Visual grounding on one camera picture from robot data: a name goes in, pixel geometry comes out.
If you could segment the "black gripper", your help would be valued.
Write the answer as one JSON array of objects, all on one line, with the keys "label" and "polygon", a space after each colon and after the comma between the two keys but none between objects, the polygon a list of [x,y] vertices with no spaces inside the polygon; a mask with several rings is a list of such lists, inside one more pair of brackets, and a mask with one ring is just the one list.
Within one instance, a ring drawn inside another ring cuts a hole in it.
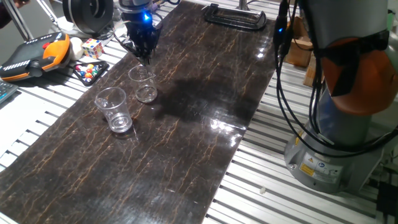
[{"label": "black gripper", "polygon": [[126,21],[127,35],[132,43],[126,47],[144,66],[150,65],[155,52],[162,26],[153,25],[153,16],[149,10],[124,12],[123,21]]}]

